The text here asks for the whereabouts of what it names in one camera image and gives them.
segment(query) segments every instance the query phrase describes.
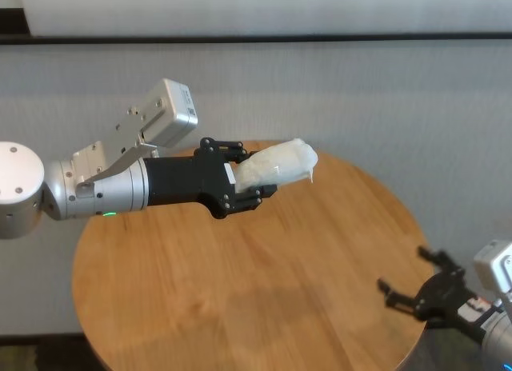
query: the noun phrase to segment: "wood grain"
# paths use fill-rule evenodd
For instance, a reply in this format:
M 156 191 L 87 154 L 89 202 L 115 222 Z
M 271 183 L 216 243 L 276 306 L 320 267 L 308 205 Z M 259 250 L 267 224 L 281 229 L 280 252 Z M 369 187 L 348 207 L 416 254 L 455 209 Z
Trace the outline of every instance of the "wood grain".
M 196 204 L 92 218 L 74 303 L 114 371 L 392 370 L 423 325 L 384 308 L 375 282 L 415 293 L 424 244 L 392 193 L 320 153 L 313 184 L 225 220 Z

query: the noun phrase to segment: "floor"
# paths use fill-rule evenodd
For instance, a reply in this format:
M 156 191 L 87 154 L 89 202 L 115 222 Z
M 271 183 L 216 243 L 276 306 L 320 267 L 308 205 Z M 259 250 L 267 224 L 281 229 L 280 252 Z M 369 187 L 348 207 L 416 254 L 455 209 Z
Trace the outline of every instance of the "floor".
M 484 371 L 479 347 L 451 329 L 424 332 L 399 371 Z M 52 337 L 38 345 L 0 347 L 1 371 L 104 371 L 83 337 Z

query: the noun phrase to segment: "round wooden table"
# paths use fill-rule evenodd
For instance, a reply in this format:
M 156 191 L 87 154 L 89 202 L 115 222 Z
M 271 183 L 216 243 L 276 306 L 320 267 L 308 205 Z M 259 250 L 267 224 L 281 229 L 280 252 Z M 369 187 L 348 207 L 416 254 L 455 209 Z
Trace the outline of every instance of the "round wooden table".
M 249 150 L 268 143 L 246 143 Z M 424 325 L 376 281 L 432 274 L 403 204 L 320 153 L 314 183 L 213 219 L 199 204 L 93 217 L 74 259 L 78 318 L 113 371 L 392 370 Z

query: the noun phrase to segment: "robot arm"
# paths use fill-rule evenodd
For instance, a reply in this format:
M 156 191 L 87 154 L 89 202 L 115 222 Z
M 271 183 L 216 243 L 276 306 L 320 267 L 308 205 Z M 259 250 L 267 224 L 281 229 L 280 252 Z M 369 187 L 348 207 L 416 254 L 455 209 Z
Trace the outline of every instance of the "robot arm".
M 0 142 L 0 238 L 32 230 L 42 211 L 55 220 L 196 201 L 216 218 L 256 209 L 276 185 L 235 193 L 230 162 L 251 153 L 241 142 L 203 138 L 194 155 L 159 158 L 198 124 L 187 86 L 162 79 L 101 141 L 43 165 L 30 149 Z
M 439 272 L 425 282 L 415 297 L 397 293 L 379 279 L 378 288 L 385 295 L 386 306 L 434 327 L 458 329 L 482 347 L 486 369 L 512 370 L 512 283 L 508 271 L 512 243 L 493 241 L 474 259 L 483 285 L 498 292 L 505 311 L 468 289 L 466 271 L 443 251 L 433 253 L 420 247 L 418 254 L 435 264 Z

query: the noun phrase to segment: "white tissue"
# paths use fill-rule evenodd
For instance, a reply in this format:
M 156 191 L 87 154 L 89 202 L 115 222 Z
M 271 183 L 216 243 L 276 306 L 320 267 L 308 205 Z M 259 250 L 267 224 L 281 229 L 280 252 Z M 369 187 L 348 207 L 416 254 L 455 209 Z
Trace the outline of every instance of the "white tissue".
M 302 139 L 271 146 L 237 166 L 234 188 L 240 193 L 256 186 L 285 185 L 305 178 L 313 181 L 317 162 L 317 153 Z

